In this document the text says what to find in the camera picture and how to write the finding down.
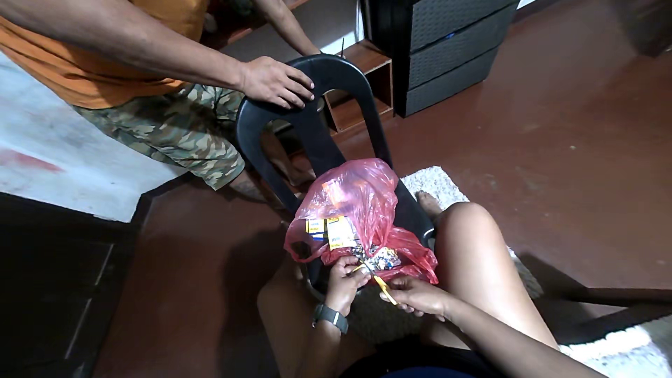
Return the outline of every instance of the black watch strap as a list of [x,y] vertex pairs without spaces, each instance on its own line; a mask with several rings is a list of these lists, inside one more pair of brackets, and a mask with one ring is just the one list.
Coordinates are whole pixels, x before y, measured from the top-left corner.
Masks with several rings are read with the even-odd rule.
[[318,320],[326,320],[341,330],[342,334],[347,333],[347,319],[343,314],[324,305],[317,305],[315,314],[312,316],[312,326],[315,327]]

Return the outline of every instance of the finger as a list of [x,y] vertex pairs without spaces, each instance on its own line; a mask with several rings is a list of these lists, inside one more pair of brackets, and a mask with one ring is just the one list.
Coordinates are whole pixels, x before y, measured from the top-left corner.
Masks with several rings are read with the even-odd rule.
[[346,265],[352,264],[353,259],[355,260],[355,262],[358,261],[358,259],[355,256],[343,256],[342,258],[336,260],[334,266],[345,268]]
[[406,303],[409,300],[409,294],[407,291],[402,290],[388,290],[387,291],[395,301],[399,303]]
[[296,106],[297,108],[303,109],[303,107],[306,106],[306,104],[304,104],[303,101],[301,101],[301,99],[297,95],[293,94],[289,89],[283,89],[280,91],[280,97],[284,98],[287,100],[287,102]]
[[390,282],[388,283],[390,287],[393,289],[407,289],[410,287],[410,281],[411,277],[410,276],[401,276],[401,277],[394,277]]
[[275,104],[275,105],[278,105],[278,106],[280,106],[280,107],[282,107],[282,108],[285,108],[285,109],[291,109],[291,108],[292,108],[292,107],[287,103],[287,101],[283,100],[283,99],[280,98],[280,97],[273,98],[273,99],[271,99],[269,102],[271,102],[271,103],[273,103],[273,104]]
[[315,96],[309,90],[307,90],[306,87],[304,87],[303,85],[297,83],[296,81],[294,81],[290,78],[287,78],[287,80],[285,80],[284,84],[285,84],[285,88],[289,89],[290,91],[298,94],[299,96],[301,96],[305,99],[308,99],[308,100],[314,100],[315,99]]
[[344,256],[342,259],[344,259],[345,265],[357,264],[360,261],[360,259],[355,256]]
[[386,302],[389,302],[389,301],[390,301],[390,299],[387,297],[387,295],[385,295],[385,293],[383,293],[382,291],[380,292],[380,294],[378,294],[378,296],[379,296],[383,301],[386,301]]
[[369,281],[369,279],[371,278],[371,276],[369,275],[369,272],[365,272],[364,270],[359,269],[357,272],[354,272],[353,274],[351,274],[350,278],[352,278],[357,284],[359,284],[360,282],[367,283]]
[[371,279],[370,274],[367,274],[364,277],[362,277],[362,279],[357,282],[357,288],[360,288],[360,287],[366,285],[366,283],[369,282],[370,279]]
[[287,74],[287,76],[298,81],[299,84],[303,85],[306,88],[310,89],[315,88],[315,84],[312,83],[310,77],[306,76],[305,73],[299,71],[298,69],[295,69],[294,67],[290,67],[287,65],[285,65],[285,67],[286,67],[285,73]]

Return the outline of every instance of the pink plastic bag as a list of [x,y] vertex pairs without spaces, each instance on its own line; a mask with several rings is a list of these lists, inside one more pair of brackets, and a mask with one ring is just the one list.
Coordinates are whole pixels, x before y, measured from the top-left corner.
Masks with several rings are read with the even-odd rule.
[[[331,265],[342,256],[352,256],[351,248],[329,249],[327,240],[315,240],[306,232],[306,219],[326,219],[347,216],[353,223],[364,253],[371,256],[372,245],[396,250],[400,266],[377,270],[376,274],[388,280],[397,274],[421,278],[432,284],[439,280],[434,274],[437,265],[434,253],[405,229],[392,225],[399,178],[381,159],[351,160],[330,169],[310,186],[306,198],[296,212],[285,236],[284,248],[298,262],[309,262],[317,257]],[[302,259],[293,245],[304,242],[311,255]]]

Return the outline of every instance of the man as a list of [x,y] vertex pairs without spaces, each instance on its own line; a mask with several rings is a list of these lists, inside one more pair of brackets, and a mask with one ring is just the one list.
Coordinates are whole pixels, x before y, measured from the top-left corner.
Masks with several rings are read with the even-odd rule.
[[[282,0],[254,0],[300,54],[320,53]],[[186,167],[217,190],[261,192],[231,145],[243,96],[290,108],[314,99],[301,71],[262,56],[242,63],[198,43],[208,0],[1,0],[0,50],[105,134]],[[310,179],[271,132],[264,150]]]

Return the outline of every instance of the bare foot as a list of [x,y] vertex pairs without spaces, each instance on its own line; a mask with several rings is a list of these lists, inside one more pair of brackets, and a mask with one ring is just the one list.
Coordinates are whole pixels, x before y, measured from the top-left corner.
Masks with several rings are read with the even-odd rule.
[[439,201],[436,198],[432,197],[430,193],[420,190],[415,193],[415,197],[418,199],[420,207],[429,215],[432,223],[436,224],[437,218],[441,215],[441,207],[439,207]]
[[291,175],[288,175],[288,180],[291,186],[299,186],[306,182],[315,181],[315,172],[311,169],[309,171],[300,171],[295,169]]

